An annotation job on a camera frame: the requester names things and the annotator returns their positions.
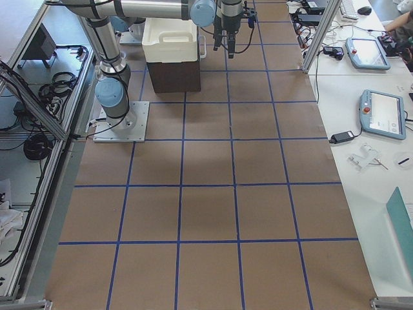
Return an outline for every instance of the plastic bag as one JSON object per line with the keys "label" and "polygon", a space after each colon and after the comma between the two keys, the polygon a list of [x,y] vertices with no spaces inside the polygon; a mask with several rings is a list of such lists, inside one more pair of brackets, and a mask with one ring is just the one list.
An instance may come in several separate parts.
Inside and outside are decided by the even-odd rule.
{"label": "plastic bag", "polygon": [[413,0],[402,0],[402,2],[400,2],[398,4],[398,10],[404,14],[407,13],[411,10],[413,10]]}

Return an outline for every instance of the blue joint cap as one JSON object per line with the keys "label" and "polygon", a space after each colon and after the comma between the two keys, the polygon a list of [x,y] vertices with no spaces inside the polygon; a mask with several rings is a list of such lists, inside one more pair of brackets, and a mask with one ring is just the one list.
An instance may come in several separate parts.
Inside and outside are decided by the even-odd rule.
{"label": "blue joint cap", "polygon": [[190,17],[195,25],[206,27],[215,19],[216,5],[213,0],[197,0],[191,8]]}
{"label": "blue joint cap", "polygon": [[104,108],[116,107],[123,98],[123,86],[117,79],[108,77],[99,81],[95,87],[95,95]]}

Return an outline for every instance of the tablet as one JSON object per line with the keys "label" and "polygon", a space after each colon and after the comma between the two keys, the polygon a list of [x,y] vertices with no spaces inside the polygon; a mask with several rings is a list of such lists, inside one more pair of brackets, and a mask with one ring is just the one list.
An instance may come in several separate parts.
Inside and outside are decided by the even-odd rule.
{"label": "tablet", "polygon": [[346,40],[346,48],[351,63],[357,69],[388,70],[390,63],[380,42],[376,38]]}
{"label": "tablet", "polygon": [[360,97],[360,123],[365,132],[389,138],[406,138],[403,98],[375,90]]}

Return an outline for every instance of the person's arm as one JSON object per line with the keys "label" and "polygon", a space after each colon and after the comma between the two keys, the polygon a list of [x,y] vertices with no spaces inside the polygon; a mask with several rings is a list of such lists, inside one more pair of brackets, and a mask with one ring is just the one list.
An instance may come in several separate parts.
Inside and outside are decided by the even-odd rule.
{"label": "person's arm", "polygon": [[396,28],[399,28],[403,26],[404,24],[408,23],[409,21],[412,20],[412,13],[413,11],[410,11],[410,12],[404,13],[403,15],[400,15],[398,18],[393,20],[391,23],[387,24],[385,26],[385,30],[387,32],[393,31]]}

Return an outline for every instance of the tiled surface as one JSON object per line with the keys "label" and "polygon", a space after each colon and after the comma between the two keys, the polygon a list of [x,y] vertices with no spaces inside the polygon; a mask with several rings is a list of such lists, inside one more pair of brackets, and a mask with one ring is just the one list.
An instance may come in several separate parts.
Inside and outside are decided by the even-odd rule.
{"label": "tiled surface", "polygon": [[[146,141],[86,143],[46,292],[56,309],[369,309],[287,8],[256,2],[247,52],[228,59],[207,35],[201,92],[155,94],[141,48],[123,47],[130,98],[151,101]],[[249,35],[243,22],[238,51]]]}

